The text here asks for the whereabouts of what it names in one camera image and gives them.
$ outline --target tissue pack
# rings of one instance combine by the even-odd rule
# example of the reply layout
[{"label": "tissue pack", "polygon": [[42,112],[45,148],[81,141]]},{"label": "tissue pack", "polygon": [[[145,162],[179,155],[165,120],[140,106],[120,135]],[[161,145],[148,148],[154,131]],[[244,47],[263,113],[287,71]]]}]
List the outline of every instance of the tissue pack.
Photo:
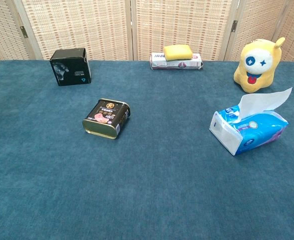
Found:
[{"label": "tissue pack", "polygon": [[274,109],[290,92],[244,95],[238,105],[216,111],[209,129],[232,155],[277,140],[288,122]]},{"label": "tissue pack", "polygon": [[203,66],[199,53],[194,53],[192,59],[167,61],[165,54],[162,52],[153,52],[150,55],[151,69],[185,69],[200,70]]}]

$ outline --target blue felt surface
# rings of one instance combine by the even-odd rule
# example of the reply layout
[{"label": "blue felt surface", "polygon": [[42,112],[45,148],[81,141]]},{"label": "blue felt surface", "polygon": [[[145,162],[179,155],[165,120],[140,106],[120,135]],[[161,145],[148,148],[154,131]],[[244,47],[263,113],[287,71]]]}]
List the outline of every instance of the blue felt surface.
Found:
[{"label": "blue felt surface", "polygon": [[[236,157],[208,130],[244,94],[236,62],[90,66],[58,86],[48,61],[0,61],[0,239],[294,239],[294,62],[259,91],[293,87],[289,126]],[[131,107],[117,140],[83,130],[99,98]]]}]

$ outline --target yellow plush toy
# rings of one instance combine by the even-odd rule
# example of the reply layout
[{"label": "yellow plush toy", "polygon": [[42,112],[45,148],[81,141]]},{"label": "yellow plush toy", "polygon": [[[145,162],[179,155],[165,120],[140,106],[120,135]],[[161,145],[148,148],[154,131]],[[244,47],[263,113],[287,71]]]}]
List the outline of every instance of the yellow plush toy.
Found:
[{"label": "yellow plush toy", "polygon": [[243,48],[233,79],[245,92],[254,93],[272,84],[275,69],[281,58],[280,47],[284,41],[284,37],[279,38],[276,43],[256,39]]}]

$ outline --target rectangular tin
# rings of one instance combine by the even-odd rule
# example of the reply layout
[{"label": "rectangular tin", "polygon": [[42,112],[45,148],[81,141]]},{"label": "rectangular tin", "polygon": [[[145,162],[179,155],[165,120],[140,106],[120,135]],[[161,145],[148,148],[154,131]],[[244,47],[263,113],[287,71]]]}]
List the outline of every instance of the rectangular tin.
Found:
[{"label": "rectangular tin", "polygon": [[82,124],[87,133],[115,139],[129,116],[125,102],[101,98]]}]

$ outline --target black box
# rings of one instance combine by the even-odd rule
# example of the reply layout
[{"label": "black box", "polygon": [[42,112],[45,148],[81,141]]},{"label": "black box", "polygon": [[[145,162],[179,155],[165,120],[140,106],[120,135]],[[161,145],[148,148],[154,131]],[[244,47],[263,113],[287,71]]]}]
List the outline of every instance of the black box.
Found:
[{"label": "black box", "polygon": [[91,83],[85,48],[56,50],[50,63],[59,86]]}]

